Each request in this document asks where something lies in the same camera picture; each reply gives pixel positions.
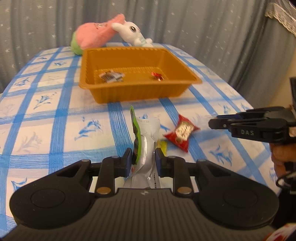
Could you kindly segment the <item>person's right hand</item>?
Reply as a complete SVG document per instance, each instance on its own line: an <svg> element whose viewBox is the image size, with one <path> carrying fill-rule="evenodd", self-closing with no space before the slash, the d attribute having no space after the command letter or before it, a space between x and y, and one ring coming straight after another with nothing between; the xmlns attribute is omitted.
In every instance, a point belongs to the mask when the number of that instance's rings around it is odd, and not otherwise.
<svg viewBox="0 0 296 241"><path fill-rule="evenodd" d="M269 146L275 173L277 177L281 177L287 173L285 163L296 162L295 143L289 145L269 144Z"/></svg>

